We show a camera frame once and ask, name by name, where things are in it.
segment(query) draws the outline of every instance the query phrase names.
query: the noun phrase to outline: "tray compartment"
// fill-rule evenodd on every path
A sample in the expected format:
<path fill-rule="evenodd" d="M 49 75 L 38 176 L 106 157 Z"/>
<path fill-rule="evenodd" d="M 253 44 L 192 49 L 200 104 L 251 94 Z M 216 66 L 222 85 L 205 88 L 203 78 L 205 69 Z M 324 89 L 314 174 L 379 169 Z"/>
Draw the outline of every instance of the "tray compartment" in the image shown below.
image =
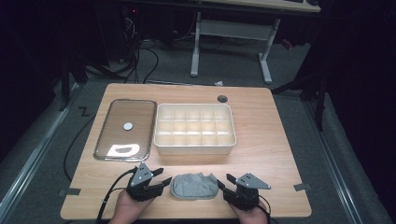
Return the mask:
<path fill-rule="evenodd" d="M 159 105 L 154 144 L 161 155 L 229 154 L 236 144 L 231 108 L 224 104 Z"/>

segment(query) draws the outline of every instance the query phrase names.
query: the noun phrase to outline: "black cable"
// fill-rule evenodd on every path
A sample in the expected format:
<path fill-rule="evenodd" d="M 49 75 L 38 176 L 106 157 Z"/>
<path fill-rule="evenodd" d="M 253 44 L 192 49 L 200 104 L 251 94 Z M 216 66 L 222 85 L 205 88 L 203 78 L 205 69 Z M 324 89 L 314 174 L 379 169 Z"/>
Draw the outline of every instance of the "black cable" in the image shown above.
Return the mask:
<path fill-rule="evenodd" d="M 143 80 L 143 84 L 146 84 L 146 80 L 148 79 L 149 75 L 151 75 L 151 73 L 157 68 L 158 61 L 159 61 L 158 55 L 157 55 L 154 51 L 152 51 L 151 49 L 146 49 L 146 50 L 148 50 L 148 51 L 150 51 L 151 53 L 154 54 L 154 56 L 157 58 L 157 62 L 155 62 L 154 67 L 153 67 L 153 68 L 151 69 L 151 71 L 145 76 L 145 79 Z"/>
<path fill-rule="evenodd" d="M 243 43 L 238 43 L 238 42 L 235 42 L 235 41 L 227 40 L 227 38 L 225 38 L 223 41 L 224 41 L 225 43 L 228 43 L 228 44 L 239 45 L 239 46 L 245 46 L 245 45 L 249 45 L 249 44 L 254 44 L 254 43 L 258 42 L 259 40 L 249 39 L 249 40 L 246 40 L 246 41 L 243 42 Z"/>
<path fill-rule="evenodd" d="M 155 40 L 153 40 L 153 39 L 147 39 L 147 40 L 142 41 L 141 43 L 147 42 L 147 41 L 151 41 L 151 42 L 153 42 L 154 44 L 153 44 L 152 46 L 147 47 L 147 48 L 141 48 L 141 49 L 153 49 L 153 48 L 155 48 L 155 47 L 157 46 L 157 41 L 155 41 Z"/>
<path fill-rule="evenodd" d="M 265 200 L 265 202 L 267 203 L 267 205 L 268 205 L 268 212 L 265 211 L 265 209 L 264 209 L 263 207 L 261 207 L 261 206 L 259 206 L 259 205 L 257 205 L 257 206 L 265 213 L 265 215 L 267 215 L 267 219 L 268 219 L 269 223 L 271 223 L 271 221 L 274 221 L 276 224 L 278 224 L 278 222 L 277 222 L 274 218 L 271 217 L 271 204 L 268 203 L 268 201 L 267 201 L 264 197 L 262 197 L 261 195 L 259 195 L 259 196 L 260 196 L 263 200 Z"/>
<path fill-rule="evenodd" d="M 140 44 L 137 46 L 137 61 L 140 61 Z M 134 70 L 134 83 L 139 83 L 139 76 L 137 75 L 137 65 Z"/>
<path fill-rule="evenodd" d="M 133 42 L 134 38 L 136 38 L 138 40 L 140 38 L 140 36 L 141 36 L 140 33 L 137 33 L 137 35 L 133 35 L 133 38 L 131 39 L 131 43 L 127 43 L 127 55 L 129 55 L 129 52 L 131 51 L 131 49 L 134 49 L 134 42 Z M 135 67 L 137 66 L 137 61 L 136 61 L 136 57 L 133 54 L 133 56 L 131 57 L 129 63 L 125 67 L 123 67 L 123 68 L 121 68 L 119 70 L 116 70 L 116 71 L 110 71 L 109 69 L 107 69 L 107 68 L 105 68 L 105 67 L 103 67 L 101 65 L 94 64 L 94 63 L 88 63 L 88 64 L 90 66 L 92 66 L 95 70 L 98 71 L 98 72 L 92 71 L 88 67 L 85 67 L 85 72 L 87 72 L 89 74 L 92 74 L 92 75 L 95 75 L 95 76 L 103 76 L 103 75 L 105 75 L 105 76 L 108 76 L 108 77 L 111 77 L 111 78 L 115 78 L 115 79 L 125 79 L 125 77 L 118 76 L 118 74 L 126 72 L 129 69 L 132 69 L 132 71 L 131 71 L 131 73 L 132 73 L 134 71 Z"/>
<path fill-rule="evenodd" d="M 265 202 L 268 204 L 268 213 L 271 215 L 271 205 L 268 203 L 268 201 L 262 197 L 261 195 L 259 195 L 263 200 L 265 200 Z"/>
<path fill-rule="evenodd" d="M 128 175 L 128 174 L 134 173 L 135 171 L 136 171 L 136 167 L 135 167 L 134 169 L 132 169 L 132 170 L 129 170 L 129 171 L 123 173 L 122 175 L 120 175 L 120 176 L 116 179 L 116 181 L 114 181 L 113 185 L 112 185 L 111 188 L 108 190 L 108 192 L 107 192 L 105 198 L 103 199 L 102 205 L 101 205 L 101 207 L 100 207 L 100 209 L 99 209 L 98 217 L 96 218 L 96 222 L 95 222 L 96 224 L 99 224 L 100 221 L 101 221 L 101 219 L 102 219 L 102 215 L 103 215 L 103 212 L 105 211 L 108 198 L 110 198 L 110 194 L 114 191 L 114 190 L 113 190 L 114 187 L 117 185 L 117 183 L 119 183 L 119 181 L 120 181 L 123 177 L 125 177 L 125 176 Z"/>
<path fill-rule="evenodd" d="M 138 58 L 136 58 L 136 56 L 135 56 L 135 55 L 134 55 L 134 61 L 135 61 L 135 65 L 134 65 L 134 67 L 131 69 L 131 71 L 128 73 L 128 75 L 125 77 L 125 79 L 124 79 L 124 83 L 127 83 L 127 82 L 128 82 L 128 79 L 129 79 L 129 77 L 131 76 L 131 74 L 132 74 L 134 71 L 136 71 L 136 67 L 137 67 L 137 63 L 138 63 L 139 59 L 138 59 Z"/>
<path fill-rule="evenodd" d="M 202 49 L 218 49 L 218 48 L 220 48 L 222 46 L 222 44 L 223 44 L 224 37 L 222 37 L 222 36 L 212 36 L 212 39 L 216 39 L 216 37 L 219 38 L 219 44 L 217 46 L 215 46 L 214 48 L 206 48 L 206 47 L 204 47 L 202 45 L 202 43 L 200 43 L 200 45 L 199 45 L 200 48 L 202 48 Z"/>
<path fill-rule="evenodd" d="M 96 115 L 93 115 L 92 118 L 90 118 L 90 120 L 88 120 L 87 123 L 85 123 L 84 126 L 78 131 L 78 133 L 75 135 L 75 137 L 73 138 L 72 142 L 70 143 L 69 147 L 67 148 L 66 154 L 64 155 L 64 174 L 66 175 L 66 178 L 70 182 L 72 182 L 72 177 L 70 177 L 69 173 L 67 173 L 67 170 L 66 170 L 67 156 L 69 155 L 70 149 L 75 144 L 75 142 L 76 142 L 77 138 L 79 137 L 79 135 L 82 133 L 82 131 L 84 131 L 84 129 L 88 126 L 88 124 L 91 123 L 91 121 L 93 121 L 95 116 Z"/>
<path fill-rule="evenodd" d="M 176 44 L 176 45 L 179 45 L 181 47 L 189 47 L 189 46 L 194 44 L 194 40 L 190 40 L 192 37 L 195 37 L 195 35 L 188 36 L 188 37 L 186 37 L 184 39 L 174 40 L 173 43 Z M 180 43 L 177 43 L 177 41 L 179 41 L 179 42 L 189 42 L 189 44 L 180 44 Z"/>
<path fill-rule="evenodd" d="M 116 189 L 111 190 L 111 192 L 114 192 L 114 191 L 119 190 L 119 189 L 126 189 L 126 188 L 116 188 Z"/>
<path fill-rule="evenodd" d="M 189 36 L 189 34 L 191 33 L 191 30 L 192 30 L 192 28 L 193 28 L 193 26 L 195 24 L 196 17 L 197 17 L 197 13 L 195 12 L 194 13 L 194 17 L 192 18 L 192 22 L 191 22 L 191 26 L 190 26 L 189 31 L 185 35 L 183 35 L 182 37 L 174 39 L 173 43 L 175 43 L 177 45 L 180 45 L 180 46 L 190 46 L 193 43 L 193 42 L 191 42 L 189 45 L 181 45 L 181 44 L 177 43 L 177 41 L 182 41 L 182 40 L 190 39 L 191 37 L 195 37 L 195 35 L 190 35 Z"/>

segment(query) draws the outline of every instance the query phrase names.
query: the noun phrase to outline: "gray cloth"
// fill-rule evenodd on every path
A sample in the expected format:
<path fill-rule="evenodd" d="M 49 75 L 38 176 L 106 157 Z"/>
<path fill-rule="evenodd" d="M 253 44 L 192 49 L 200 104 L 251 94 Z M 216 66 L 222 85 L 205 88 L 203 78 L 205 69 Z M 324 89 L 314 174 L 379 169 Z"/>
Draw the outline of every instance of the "gray cloth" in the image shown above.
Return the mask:
<path fill-rule="evenodd" d="M 212 199 L 219 191 L 218 180 L 212 174 L 177 175 L 172 181 L 171 191 L 179 199 Z"/>

